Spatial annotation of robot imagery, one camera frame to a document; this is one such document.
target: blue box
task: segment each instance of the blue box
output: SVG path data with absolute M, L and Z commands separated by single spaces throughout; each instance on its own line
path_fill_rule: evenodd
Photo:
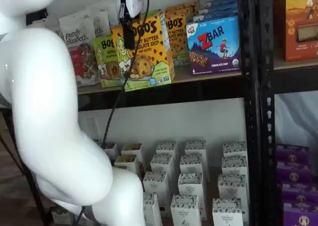
M 240 71 L 237 16 L 189 23 L 186 31 L 194 75 Z

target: purple box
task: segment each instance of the purple box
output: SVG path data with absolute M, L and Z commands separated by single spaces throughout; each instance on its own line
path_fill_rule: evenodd
M 277 162 L 277 181 L 292 181 L 294 183 L 311 183 L 312 171 L 310 165 L 298 163 Z
M 309 164 L 309 147 L 277 144 L 276 159 L 282 162 L 296 162 L 300 164 Z
M 282 200 L 298 201 L 301 203 L 318 204 L 318 185 L 295 184 L 293 182 L 282 183 Z

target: granola bag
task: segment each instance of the granola bag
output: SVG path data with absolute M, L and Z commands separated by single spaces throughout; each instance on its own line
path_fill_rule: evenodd
M 70 51 L 78 86 L 94 85 L 99 74 L 92 42 L 95 28 L 91 12 L 83 10 L 60 18 L 64 41 Z

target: box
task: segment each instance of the box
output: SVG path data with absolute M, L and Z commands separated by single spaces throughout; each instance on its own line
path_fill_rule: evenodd
M 318 203 L 318 185 L 316 184 L 282 184 L 282 200 L 298 201 L 301 203 Z
M 249 207 L 247 197 L 246 176 L 238 174 L 220 174 L 218 187 L 221 199 L 240 199 L 242 204 L 243 222 L 249 225 Z
M 157 194 L 144 192 L 144 216 L 146 226 L 162 226 Z
M 204 175 L 210 181 L 209 163 L 207 159 L 206 141 L 189 141 L 185 144 L 186 154 L 201 154 Z
M 111 35 L 97 37 L 93 40 L 100 82 L 103 88 L 121 86 L 121 72 L 118 64 L 113 38 Z
M 126 170 L 138 175 L 138 177 L 141 178 L 138 161 L 135 155 L 119 155 L 115 160 L 115 167 L 126 167 Z
M 194 75 L 240 71 L 237 16 L 189 23 L 186 29 Z
M 122 76 L 129 71 L 131 59 L 137 55 L 126 91 L 169 84 L 175 75 L 164 13 L 148 17 L 144 28 L 142 23 L 142 20 L 134 20 L 132 24 L 135 44 L 141 36 L 138 53 L 125 49 L 121 25 L 111 30 Z
M 206 212 L 206 184 L 202 174 L 180 174 L 178 180 L 180 195 L 196 195 L 199 199 L 200 215 L 202 220 L 208 220 Z
M 289 144 L 277 144 L 276 159 L 282 162 L 309 164 L 309 147 Z
M 143 180 L 147 193 L 157 193 L 160 214 L 163 217 L 171 216 L 170 203 L 171 194 L 168 184 L 167 172 L 147 171 Z
M 242 209 L 238 199 L 213 199 L 215 226 L 243 226 Z
M 298 163 L 277 162 L 277 181 L 292 181 L 295 183 L 311 183 L 312 171 L 310 165 L 300 165 Z
M 201 226 L 199 200 L 195 195 L 174 195 L 171 202 L 174 226 Z
M 222 158 L 222 174 L 238 174 L 246 176 L 247 200 L 249 203 L 249 180 L 246 157 L 233 155 Z

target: yellow bobo's box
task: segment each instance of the yellow bobo's box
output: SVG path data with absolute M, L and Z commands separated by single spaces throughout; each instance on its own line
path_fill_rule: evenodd
M 133 23 L 135 45 L 141 36 L 138 53 L 135 53 L 135 50 L 125 49 L 122 26 L 116 26 L 111 30 L 121 76 L 126 76 L 132 58 L 136 55 L 125 86 L 126 91 L 169 84 L 174 78 L 172 52 L 164 13 L 158 12 L 147 18 L 144 28 L 142 23 L 142 20 L 135 20 Z

